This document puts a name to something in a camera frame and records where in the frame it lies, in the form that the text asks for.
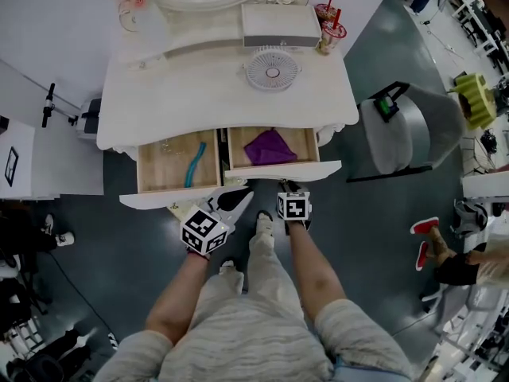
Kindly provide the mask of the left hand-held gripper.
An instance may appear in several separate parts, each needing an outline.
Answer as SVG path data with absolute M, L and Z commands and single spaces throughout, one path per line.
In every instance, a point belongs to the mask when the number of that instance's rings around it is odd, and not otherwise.
M 207 203 L 190 204 L 181 219 L 181 242 L 201 256 L 211 255 L 225 245 L 253 196 L 252 189 L 217 189 Z

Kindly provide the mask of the white large drawer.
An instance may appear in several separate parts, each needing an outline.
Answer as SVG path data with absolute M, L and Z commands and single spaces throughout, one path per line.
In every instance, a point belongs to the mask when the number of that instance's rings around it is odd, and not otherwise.
M 185 175 L 201 142 L 206 150 L 197 165 L 191 188 Z M 222 185 L 218 134 L 199 131 L 167 138 L 138 148 L 138 191 L 121 195 L 120 202 L 137 210 L 162 209 L 173 202 L 206 197 Z
M 235 127 L 227 130 L 229 169 L 225 171 L 225 177 L 310 182 L 325 179 L 341 169 L 342 163 L 339 160 L 320 160 L 317 137 L 312 128 L 277 128 L 276 131 L 297 155 L 297 160 L 255 166 L 244 147 L 266 130 L 265 127 Z

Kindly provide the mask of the person's left forearm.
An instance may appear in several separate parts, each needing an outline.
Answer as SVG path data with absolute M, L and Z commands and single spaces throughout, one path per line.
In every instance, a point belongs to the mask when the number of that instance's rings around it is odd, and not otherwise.
M 200 291 L 205 282 L 209 261 L 186 255 L 169 285 L 163 290 L 148 318 L 146 329 L 162 334 L 173 345 L 187 333 Z

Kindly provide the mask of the teal curved plastic tool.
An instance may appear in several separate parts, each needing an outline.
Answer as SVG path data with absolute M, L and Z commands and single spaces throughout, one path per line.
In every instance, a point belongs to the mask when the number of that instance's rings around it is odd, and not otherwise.
M 200 159 L 203 157 L 204 152 L 206 150 L 207 144 L 205 142 L 201 142 L 196 153 L 194 159 L 190 162 L 186 175 L 185 175 L 185 188 L 191 188 L 193 183 L 194 173 L 196 171 L 197 165 L 200 162 Z

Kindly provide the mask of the person's beige trousers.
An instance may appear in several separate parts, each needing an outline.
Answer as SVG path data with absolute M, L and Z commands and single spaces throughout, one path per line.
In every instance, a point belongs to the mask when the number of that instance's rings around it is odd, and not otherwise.
M 224 306 L 226 301 L 239 298 L 245 278 L 248 278 L 249 300 L 264 302 L 281 315 L 305 324 L 297 289 L 274 251 L 273 221 L 257 219 L 249 252 L 246 275 L 236 269 L 219 270 L 204 284 L 192 318 L 193 326 Z

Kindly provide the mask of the grey upholstered chair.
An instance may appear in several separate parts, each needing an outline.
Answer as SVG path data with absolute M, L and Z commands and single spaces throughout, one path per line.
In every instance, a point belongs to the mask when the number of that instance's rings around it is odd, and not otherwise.
M 397 99 L 399 112 L 388 123 L 370 97 L 359 103 L 368 153 L 357 158 L 348 183 L 435 170 L 459 146 L 466 131 L 460 104 L 449 95 L 409 85 Z

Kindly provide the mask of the white desk fan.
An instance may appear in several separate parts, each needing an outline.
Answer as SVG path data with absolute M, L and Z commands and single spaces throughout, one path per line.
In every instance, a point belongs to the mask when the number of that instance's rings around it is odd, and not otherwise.
M 301 67 L 281 47 L 263 46 L 257 49 L 243 66 L 248 84 L 264 92 L 282 92 L 301 73 Z

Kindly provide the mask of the person's striped grey shirt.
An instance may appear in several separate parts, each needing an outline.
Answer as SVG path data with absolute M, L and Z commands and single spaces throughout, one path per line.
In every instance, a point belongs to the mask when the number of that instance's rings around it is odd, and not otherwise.
M 125 338 L 94 382 L 411 382 L 399 345 L 354 302 L 331 302 L 314 327 L 241 296 L 176 345 L 153 331 Z

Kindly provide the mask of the drink cup with red straw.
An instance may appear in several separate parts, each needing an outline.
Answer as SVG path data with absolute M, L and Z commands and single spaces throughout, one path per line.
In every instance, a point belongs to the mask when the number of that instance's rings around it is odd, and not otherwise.
M 333 21 L 336 18 L 338 9 L 332 3 L 333 0 L 328 0 L 326 3 L 320 3 L 314 6 L 319 22 Z
M 347 30 L 340 23 L 342 10 L 336 9 L 334 14 L 322 22 L 322 37 L 318 50 L 323 55 L 329 55 L 338 43 L 347 36 Z

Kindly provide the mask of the white side cabinet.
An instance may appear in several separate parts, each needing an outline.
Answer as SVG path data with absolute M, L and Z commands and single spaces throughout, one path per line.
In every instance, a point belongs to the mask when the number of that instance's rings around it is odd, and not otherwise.
M 4 178 L 10 147 L 19 154 L 13 187 Z M 10 119 L 0 134 L 0 199 L 53 200 L 62 195 L 102 196 L 103 152 L 63 121 L 46 128 Z

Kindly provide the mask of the yellow-green ribbed stool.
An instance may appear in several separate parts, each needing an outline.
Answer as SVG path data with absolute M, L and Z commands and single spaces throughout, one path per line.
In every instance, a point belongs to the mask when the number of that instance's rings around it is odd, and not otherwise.
M 458 94 L 460 107 L 470 131 L 486 129 L 497 117 L 493 91 L 484 76 L 471 73 L 457 76 L 449 93 Z

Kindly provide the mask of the black grip on metal stand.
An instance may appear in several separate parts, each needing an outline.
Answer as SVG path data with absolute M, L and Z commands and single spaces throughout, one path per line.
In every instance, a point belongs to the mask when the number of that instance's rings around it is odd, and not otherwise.
M 68 123 L 72 127 L 74 127 L 78 123 L 79 116 L 67 113 L 67 112 L 56 107 L 55 103 L 53 102 L 53 94 L 54 94 L 55 87 L 56 87 L 56 84 L 51 83 L 48 93 L 47 93 L 47 96 L 45 98 L 45 105 L 43 107 L 43 119 L 42 119 L 41 127 L 42 128 L 47 127 L 48 120 L 52 117 L 53 112 L 56 112 L 59 115 L 63 115 L 67 119 Z

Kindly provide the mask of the black office chair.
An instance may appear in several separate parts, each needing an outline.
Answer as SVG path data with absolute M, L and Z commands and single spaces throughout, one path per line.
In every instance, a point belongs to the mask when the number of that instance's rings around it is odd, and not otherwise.
M 15 358 L 0 372 L 0 382 L 69 382 L 91 359 L 88 340 L 99 331 L 81 333 L 76 327 L 37 351 L 28 360 Z

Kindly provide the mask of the black frame with green part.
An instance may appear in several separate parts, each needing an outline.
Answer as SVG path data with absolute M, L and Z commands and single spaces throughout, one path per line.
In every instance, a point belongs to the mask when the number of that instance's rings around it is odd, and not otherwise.
M 383 122 L 388 123 L 399 112 L 397 99 L 403 95 L 409 87 L 410 85 L 408 83 L 395 81 L 370 97 Z

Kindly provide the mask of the black flat picture frame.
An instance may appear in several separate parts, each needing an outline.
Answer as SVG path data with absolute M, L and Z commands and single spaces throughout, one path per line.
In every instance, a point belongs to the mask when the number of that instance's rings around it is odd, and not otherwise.
M 18 159 L 19 159 L 19 154 L 17 153 L 17 151 L 15 150 L 15 148 L 13 146 L 10 147 L 10 151 L 8 153 L 8 157 L 7 157 L 7 161 L 6 161 L 6 167 L 4 170 L 4 178 L 6 179 L 6 182 L 9 185 L 9 187 L 13 187 Z

